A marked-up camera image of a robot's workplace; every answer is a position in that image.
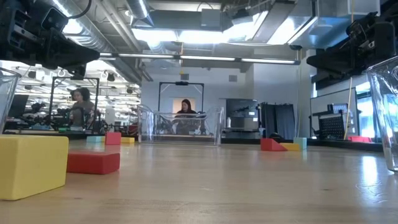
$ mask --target table surface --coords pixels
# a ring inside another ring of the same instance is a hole
[[[84,141],[70,148],[120,151],[120,171],[67,174],[64,187],[0,201],[0,223],[398,222],[398,175],[380,153]]]

